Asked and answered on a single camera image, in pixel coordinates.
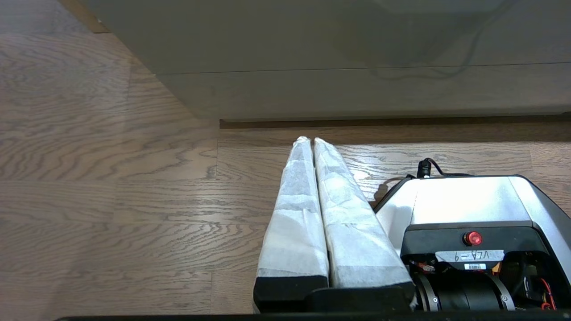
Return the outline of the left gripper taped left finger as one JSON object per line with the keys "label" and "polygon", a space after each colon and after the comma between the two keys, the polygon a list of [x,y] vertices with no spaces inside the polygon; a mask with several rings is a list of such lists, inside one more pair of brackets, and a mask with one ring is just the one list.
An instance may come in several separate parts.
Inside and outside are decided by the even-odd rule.
{"label": "left gripper taped left finger", "polygon": [[257,313],[297,313],[329,286],[330,266],[311,140],[298,137],[284,167],[257,264]]}

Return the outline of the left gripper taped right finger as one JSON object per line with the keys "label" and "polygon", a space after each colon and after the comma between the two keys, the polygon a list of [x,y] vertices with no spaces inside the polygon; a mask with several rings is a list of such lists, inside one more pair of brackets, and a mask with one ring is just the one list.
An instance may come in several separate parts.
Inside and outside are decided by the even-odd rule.
{"label": "left gripper taped right finger", "polygon": [[320,138],[314,140],[314,156],[331,286],[351,290],[398,286],[406,307],[413,310],[413,280],[344,158]]}

